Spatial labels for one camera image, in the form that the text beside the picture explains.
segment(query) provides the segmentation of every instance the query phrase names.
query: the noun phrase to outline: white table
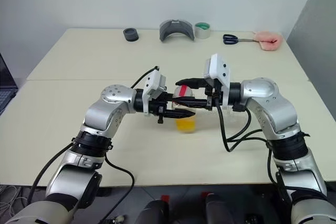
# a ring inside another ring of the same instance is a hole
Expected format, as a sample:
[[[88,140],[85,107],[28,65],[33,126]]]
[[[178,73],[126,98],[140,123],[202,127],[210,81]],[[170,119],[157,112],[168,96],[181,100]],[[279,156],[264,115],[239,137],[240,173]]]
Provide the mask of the white table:
[[[0,184],[31,185],[43,165],[77,135],[86,109],[98,99],[104,87],[115,83],[130,86],[144,70],[160,65],[167,77],[168,91],[172,92],[175,81],[201,77],[204,60],[214,52],[228,59],[235,81],[258,76],[277,81],[282,95],[294,104],[302,130],[311,135],[306,138],[307,144],[324,179],[336,180],[336,172],[330,165],[336,161],[333,154],[335,121],[286,43],[276,52],[264,52],[257,43],[225,46],[221,42],[223,33],[213,33],[211,38],[196,42],[183,37],[172,38],[163,44],[158,38],[152,41],[157,33],[140,31],[139,41],[125,44],[119,39],[121,30],[67,31],[0,117]],[[92,38],[96,38],[93,44],[90,43]],[[125,56],[131,55],[127,45],[138,48],[130,49],[136,53],[137,57],[133,56],[136,65],[125,60]],[[100,60],[92,56],[94,51],[100,52],[97,56]],[[170,55],[170,60],[162,55]],[[177,60],[179,65],[171,63]],[[55,68],[61,65],[62,70]],[[93,73],[86,71],[89,66],[94,67]],[[201,90],[197,90],[196,95],[203,97]],[[246,122],[244,113],[225,111],[224,117],[227,135],[239,131]],[[126,115],[112,139],[114,148],[108,152],[109,158],[130,170],[136,185],[269,182],[264,143],[245,142],[227,153],[215,111],[197,112],[197,132],[193,134],[178,132],[174,120],[164,119],[163,125],[156,121],[156,117],[145,118],[141,113]],[[250,130],[257,128],[253,118]],[[59,161],[50,167],[40,185],[47,185]],[[106,164],[99,172],[103,175],[101,186],[130,184],[127,175]]]

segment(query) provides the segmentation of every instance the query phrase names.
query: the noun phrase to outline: pink sponge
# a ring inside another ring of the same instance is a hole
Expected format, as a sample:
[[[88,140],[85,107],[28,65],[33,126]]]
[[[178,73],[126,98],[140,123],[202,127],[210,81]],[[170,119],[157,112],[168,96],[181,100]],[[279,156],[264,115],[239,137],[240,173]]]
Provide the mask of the pink sponge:
[[[259,42],[262,50],[275,51],[282,43],[282,36],[270,31],[259,31],[254,35],[253,40]]]

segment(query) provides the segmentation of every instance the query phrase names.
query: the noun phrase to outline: black scissors handle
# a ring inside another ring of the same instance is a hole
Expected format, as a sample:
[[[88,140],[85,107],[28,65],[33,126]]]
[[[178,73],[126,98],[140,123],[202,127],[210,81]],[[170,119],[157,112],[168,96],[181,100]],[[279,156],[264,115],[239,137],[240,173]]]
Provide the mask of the black scissors handle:
[[[223,42],[226,45],[234,45],[239,42],[238,37],[232,34],[224,34],[223,35]]]

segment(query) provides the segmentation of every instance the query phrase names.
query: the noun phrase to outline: laptop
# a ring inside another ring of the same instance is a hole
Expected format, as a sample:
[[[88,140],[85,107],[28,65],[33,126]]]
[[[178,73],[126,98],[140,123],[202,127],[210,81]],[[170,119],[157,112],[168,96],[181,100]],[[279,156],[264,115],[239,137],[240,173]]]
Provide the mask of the laptop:
[[[0,115],[16,95],[17,90],[17,85],[0,54]]]

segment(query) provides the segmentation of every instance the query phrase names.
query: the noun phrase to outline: scissors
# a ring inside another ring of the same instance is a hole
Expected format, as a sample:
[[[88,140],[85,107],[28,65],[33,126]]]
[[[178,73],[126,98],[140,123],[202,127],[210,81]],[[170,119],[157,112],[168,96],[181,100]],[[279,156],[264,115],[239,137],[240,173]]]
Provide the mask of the scissors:
[[[254,42],[255,40],[253,39],[238,39],[237,36],[232,35],[232,34],[224,34],[223,35],[223,42],[226,45],[234,45],[237,44],[238,42]]]

